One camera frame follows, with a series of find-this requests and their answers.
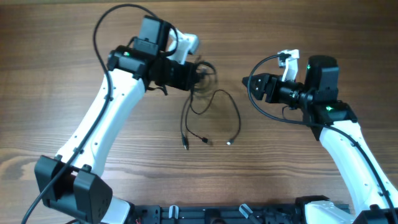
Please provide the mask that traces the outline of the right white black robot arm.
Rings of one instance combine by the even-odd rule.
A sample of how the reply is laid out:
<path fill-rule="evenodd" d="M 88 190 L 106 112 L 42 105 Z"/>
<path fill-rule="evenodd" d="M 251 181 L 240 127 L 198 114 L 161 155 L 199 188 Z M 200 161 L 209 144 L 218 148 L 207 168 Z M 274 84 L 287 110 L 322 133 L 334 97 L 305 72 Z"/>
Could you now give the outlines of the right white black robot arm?
<path fill-rule="evenodd" d="M 397 189 L 367 146 L 354 111 L 338 99 L 336 59 L 309 57 L 305 81 L 298 83 L 296 58 L 288 52 L 274 57 L 284 74 L 256 74 L 270 58 L 261 60 L 242 80 L 249 101 L 270 119 L 312 130 L 336 164 L 355 210 L 347 214 L 323 196 L 301 197 L 296 203 L 302 223 L 397 223 Z"/>

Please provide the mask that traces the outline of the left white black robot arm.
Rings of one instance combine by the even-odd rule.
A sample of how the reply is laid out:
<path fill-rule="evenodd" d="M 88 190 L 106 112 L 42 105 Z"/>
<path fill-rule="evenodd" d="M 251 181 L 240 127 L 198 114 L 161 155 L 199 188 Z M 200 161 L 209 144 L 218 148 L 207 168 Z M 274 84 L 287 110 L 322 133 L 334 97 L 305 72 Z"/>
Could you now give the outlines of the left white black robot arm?
<path fill-rule="evenodd" d="M 102 179 L 109 151 L 145 92 L 189 91 L 200 81 L 198 64 L 187 61 L 198 44 L 196 35 L 146 16 L 139 35 L 110 52 L 100 91 L 73 136 L 54 157 L 37 161 L 37 201 L 78 223 L 137 222 L 134 204 L 115 197 Z"/>

